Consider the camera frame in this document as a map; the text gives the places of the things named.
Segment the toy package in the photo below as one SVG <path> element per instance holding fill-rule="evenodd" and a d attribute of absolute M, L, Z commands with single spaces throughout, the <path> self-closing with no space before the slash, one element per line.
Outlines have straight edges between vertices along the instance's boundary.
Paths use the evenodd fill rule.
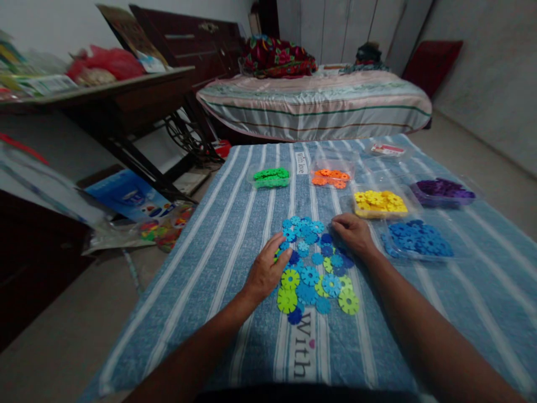
<path fill-rule="evenodd" d="M 160 219 L 174 209 L 173 203 L 128 169 L 84 190 L 105 206 L 136 222 Z"/>

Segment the red plastic bag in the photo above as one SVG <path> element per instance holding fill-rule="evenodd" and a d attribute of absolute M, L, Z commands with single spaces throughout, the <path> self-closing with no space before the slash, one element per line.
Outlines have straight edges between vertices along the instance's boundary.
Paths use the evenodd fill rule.
<path fill-rule="evenodd" d="M 140 62 L 132 53 L 124 49 L 103 49 L 94 45 L 91 45 L 90 48 L 93 56 L 83 56 L 81 59 L 76 60 L 69 68 L 67 75 L 73 81 L 76 81 L 78 75 L 85 68 L 102 68 L 108 70 L 118 81 L 139 77 L 145 72 Z"/>

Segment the floral blanket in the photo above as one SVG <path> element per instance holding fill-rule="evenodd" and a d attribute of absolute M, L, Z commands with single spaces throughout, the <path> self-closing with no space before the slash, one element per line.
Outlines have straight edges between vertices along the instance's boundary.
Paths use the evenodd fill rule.
<path fill-rule="evenodd" d="M 317 70 L 304 48 L 266 35 L 251 37 L 243 57 L 244 67 L 257 78 L 311 76 Z"/>

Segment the person's right hand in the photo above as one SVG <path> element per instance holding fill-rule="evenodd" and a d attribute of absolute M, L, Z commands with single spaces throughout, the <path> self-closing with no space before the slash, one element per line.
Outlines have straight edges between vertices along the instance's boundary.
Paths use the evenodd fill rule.
<path fill-rule="evenodd" d="M 335 216 L 332 218 L 332 227 L 358 256 L 378 251 L 371 238 L 368 223 L 354 214 L 345 213 Z"/>

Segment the lime green snowflake block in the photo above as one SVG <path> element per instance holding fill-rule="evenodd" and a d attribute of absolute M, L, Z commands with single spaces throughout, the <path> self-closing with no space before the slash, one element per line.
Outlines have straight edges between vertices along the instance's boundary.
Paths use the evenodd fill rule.
<path fill-rule="evenodd" d="M 281 286 L 287 290 L 294 290 L 300 284 L 298 271 L 288 269 L 281 275 Z"/>
<path fill-rule="evenodd" d="M 344 313 L 355 315 L 358 312 L 358 297 L 350 289 L 341 290 L 339 300 L 341 309 Z"/>
<path fill-rule="evenodd" d="M 295 290 L 287 290 L 280 288 L 278 290 L 278 309 L 285 314 L 291 313 L 295 310 L 296 304 L 298 304 L 298 297 Z"/>
<path fill-rule="evenodd" d="M 352 281 L 348 275 L 344 275 L 340 277 L 341 281 L 341 292 L 343 292 L 346 289 L 349 289 L 350 291 L 354 292 L 354 289 L 352 287 Z"/>
<path fill-rule="evenodd" d="M 319 276 L 319 282 L 315 285 L 315 291 L 319 294 L 320 297 L 329 298 L 330 295 L 323 288 L 323 277 L 324 275 Z"/>
<path fill-rule="evenodd" d="M 332 262 L 330 261 L 329 257 L 324 258 L 323 266 L 327 273 L 332 272 Z"/>

